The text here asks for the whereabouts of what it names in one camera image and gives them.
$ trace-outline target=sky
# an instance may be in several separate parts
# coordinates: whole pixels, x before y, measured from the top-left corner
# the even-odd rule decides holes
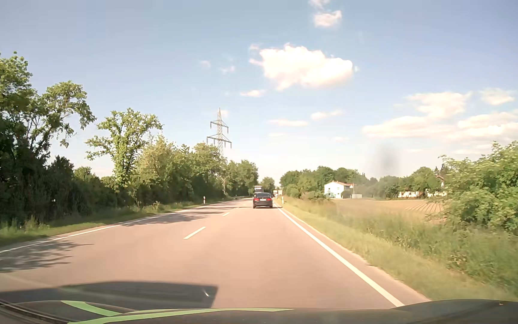
[[[179,145],[215,134],[221,108],[226,157],[261,178],[402,176],[518,139],[518,1],[0,0],[13,51],[39,92],[72,80],[98,122],[156,114]],[[85,158],[107,134],[76,130],[52,154],[111,174],[109,157]]]

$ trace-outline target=black sedan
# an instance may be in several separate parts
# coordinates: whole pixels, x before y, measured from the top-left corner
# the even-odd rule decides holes
[[[269,207],[273,208],[273,198],[270,193],[256,193],[253,196],[253,208]]]

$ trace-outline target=car hood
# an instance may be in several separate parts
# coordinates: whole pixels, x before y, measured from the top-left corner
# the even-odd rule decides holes
[[[429,301],[388,310],[336,310],[321,308],[133,310],[85,301],[46,300],[0,305],[0,311],[21,313],[22,316],[38,318],[46,322],[73,324],[518,324],[518,302],[484,299]]]

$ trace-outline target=roadside grass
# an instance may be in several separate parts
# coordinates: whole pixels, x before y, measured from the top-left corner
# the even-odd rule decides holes
[[[285,197],[284,208],[427,298],[518,300],[518,236],[453,231],[366,202]]]
[[[216,203],[226,200],[208,201]],[[201,206],[193,202],[179,202],[163,205],[155,203],[144,208],[126,207],[112,210],[105,210],[89,216],[71,215],[63,220],[57,220],[49,224],[37,224],[34,219],[28,221],[24,226],[8,224],[0,229],[0,247],[30,240],[48,238],[55,235],[81,231],[89,228],[115,224],[137,218],[148,217],[161,213],[170,213],[180,209],[188,209]]]

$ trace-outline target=asphalt road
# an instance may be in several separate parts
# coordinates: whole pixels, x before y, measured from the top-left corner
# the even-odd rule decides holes
[[[0,249],[0,299],[133,309],[427,301],[278,207],[217,203]]]

